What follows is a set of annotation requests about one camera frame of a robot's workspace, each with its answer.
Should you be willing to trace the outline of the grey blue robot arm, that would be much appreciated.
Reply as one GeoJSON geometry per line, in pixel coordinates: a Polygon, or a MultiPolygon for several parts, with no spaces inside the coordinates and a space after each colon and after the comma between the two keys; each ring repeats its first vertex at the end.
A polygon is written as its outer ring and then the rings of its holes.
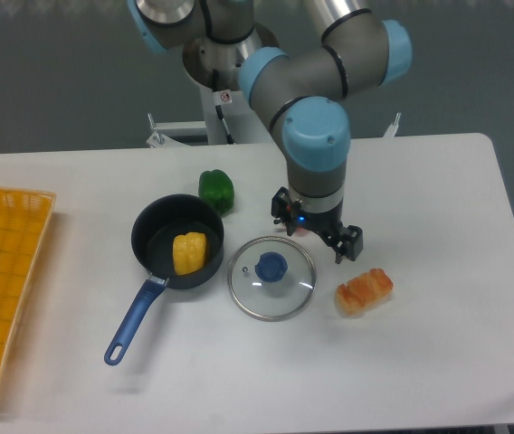
{"type": "Polygon", "coordinates": [[[153,52],[178,47],[199,90],[208,141],[273,141],[288,183],[271,214],[288,234],[316,233],[337,259],[355,260],[363,232],[341,221],[350,125],[341,101],[406,74],[413,48],[397,21],[377,19],[366,1],[309,1],[318,48],[285,53],[254,17],[250,1],[131,1],[153,52]]]}

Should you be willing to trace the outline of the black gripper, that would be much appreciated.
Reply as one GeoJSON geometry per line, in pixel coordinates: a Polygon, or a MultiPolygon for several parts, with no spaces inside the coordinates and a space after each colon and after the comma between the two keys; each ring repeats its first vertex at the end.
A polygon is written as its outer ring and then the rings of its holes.
{"type": "Polygon", "coordinates": [[[355,261],[364,249],[363,231],[341,222],[343,203],[325,212],[306,212],[298,202],[291,202],[289,190],[281,187],[271,199],[274,224],[282,224],[289,236],[297,229],[316,233],[335,252],[335,263],[355,261]]]}

